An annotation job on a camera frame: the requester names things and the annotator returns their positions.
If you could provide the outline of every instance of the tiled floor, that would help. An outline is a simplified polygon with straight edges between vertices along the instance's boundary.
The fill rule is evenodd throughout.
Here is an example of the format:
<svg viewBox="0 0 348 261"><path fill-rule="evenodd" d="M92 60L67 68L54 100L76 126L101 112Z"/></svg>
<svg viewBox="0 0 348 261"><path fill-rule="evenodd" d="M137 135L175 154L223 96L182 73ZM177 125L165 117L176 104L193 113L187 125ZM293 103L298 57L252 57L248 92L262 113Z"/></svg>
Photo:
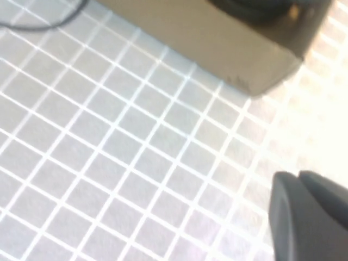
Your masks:
<svg viewBox="0 0 348 261"><path fill-rule="evenodd" d="M75 1L0 0L1 20ZM272 260L272 174L348 185L348 2L250 99L92 2L0 30L0 260Z"/></svg>

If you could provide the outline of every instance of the beige base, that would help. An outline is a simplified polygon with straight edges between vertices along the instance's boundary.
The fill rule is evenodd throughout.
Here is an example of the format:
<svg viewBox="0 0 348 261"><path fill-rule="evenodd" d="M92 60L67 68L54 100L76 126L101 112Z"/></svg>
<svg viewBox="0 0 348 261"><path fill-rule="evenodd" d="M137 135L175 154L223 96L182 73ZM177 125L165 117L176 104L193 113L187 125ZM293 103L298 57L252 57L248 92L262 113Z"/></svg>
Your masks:
<svg viewBox="0 0 348 261"><path fill-rule="evenodd" d="M99 0L226 83L259 95L295 72L331 0L250 27L204 0Z"/></svg>

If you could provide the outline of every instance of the gray plastic object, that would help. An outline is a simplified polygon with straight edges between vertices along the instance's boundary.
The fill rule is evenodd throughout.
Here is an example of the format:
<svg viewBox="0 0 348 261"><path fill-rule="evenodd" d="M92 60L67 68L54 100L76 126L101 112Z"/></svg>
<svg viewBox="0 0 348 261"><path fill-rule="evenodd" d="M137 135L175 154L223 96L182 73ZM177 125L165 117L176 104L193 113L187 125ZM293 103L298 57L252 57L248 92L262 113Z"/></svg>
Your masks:
<svg viewBox="0 0 348 261"><path fill-rule="evenodd" d="M276 261L348 260L348 191L316 173L275 174L269 221Z"/></svg>

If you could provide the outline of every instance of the floor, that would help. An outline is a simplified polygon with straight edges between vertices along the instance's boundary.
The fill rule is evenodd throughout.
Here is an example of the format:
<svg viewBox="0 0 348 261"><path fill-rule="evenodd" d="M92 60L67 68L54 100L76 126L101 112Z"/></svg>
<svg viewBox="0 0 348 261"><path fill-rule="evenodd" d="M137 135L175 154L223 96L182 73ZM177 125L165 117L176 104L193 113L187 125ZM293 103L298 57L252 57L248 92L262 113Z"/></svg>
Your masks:
<svg viewBox="0 0 348 261"><path fill-rule="evenodd" d="M75 1L0 0L38 24ZM348 1L306 65L250 99L91 2L0 30L0 260L273 260L272 175L348 186Z"/></svg>

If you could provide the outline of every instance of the black object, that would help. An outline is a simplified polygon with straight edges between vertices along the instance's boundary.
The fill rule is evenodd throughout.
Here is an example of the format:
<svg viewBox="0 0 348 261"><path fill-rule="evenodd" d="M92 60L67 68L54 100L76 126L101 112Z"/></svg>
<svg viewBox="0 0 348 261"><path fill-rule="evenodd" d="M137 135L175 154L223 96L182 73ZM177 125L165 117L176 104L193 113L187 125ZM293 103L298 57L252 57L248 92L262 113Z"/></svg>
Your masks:
<svg viewBox="0 0 348 261"><path fill-rule="evenodd" d="M348 260L348 191L329 179L276 173L269 221L276 261Z"/></svg>
<svg viewBox="0 0 348 261"><path fill-rule="evenodd" d="M265 23L286 14L289 0L209 0L227 14L249 23Z"/></svg>
<svg viewBox="0 0 348 261"><path fill-rule="evenodd" d="M81 2L76 6L75 10L70 13L62 21L55 22L46 26L27 26L24 24L10 24L7 22L0 21L0 27L5 27L10 30L23 31L23 32L43 32L51 29L56 29L58 27L64 26L74 20L78 14L87 6L89 0L81 0Z"/></svg>

